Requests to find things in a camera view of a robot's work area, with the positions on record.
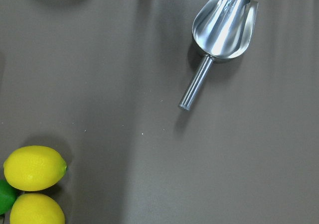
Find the yellow lemon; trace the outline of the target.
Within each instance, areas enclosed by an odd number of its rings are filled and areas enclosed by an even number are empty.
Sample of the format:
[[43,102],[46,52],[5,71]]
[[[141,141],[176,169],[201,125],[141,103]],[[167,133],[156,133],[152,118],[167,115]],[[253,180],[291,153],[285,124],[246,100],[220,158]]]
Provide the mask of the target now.
[[56,201],[44,194],[18,197],[9,216],[10,224],[64,224],[65,215]]
[[31,145],[12,152],[3,163],[7,182],[16,189],[41,191],[58,183],[67,163],[55,149]]

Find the steel ice scoop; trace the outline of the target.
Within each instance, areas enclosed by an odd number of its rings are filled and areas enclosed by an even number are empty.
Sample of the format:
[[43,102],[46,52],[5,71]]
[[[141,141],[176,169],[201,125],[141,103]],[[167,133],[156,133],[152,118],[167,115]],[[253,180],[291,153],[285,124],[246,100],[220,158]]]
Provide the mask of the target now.
[[254,0],[209,0],[192,24],[192,39],[203,57],[178,106],[189,111],[215,62],[241,56],[249,47],[257,16]]

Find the green lime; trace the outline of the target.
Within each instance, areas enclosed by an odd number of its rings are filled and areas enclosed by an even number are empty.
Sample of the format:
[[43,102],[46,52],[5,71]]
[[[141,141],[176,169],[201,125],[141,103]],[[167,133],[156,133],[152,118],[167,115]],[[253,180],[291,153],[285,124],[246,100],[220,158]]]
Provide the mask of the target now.
[[17,190],[6,180],[0,181],[0,214],[7,213],[17,199]]

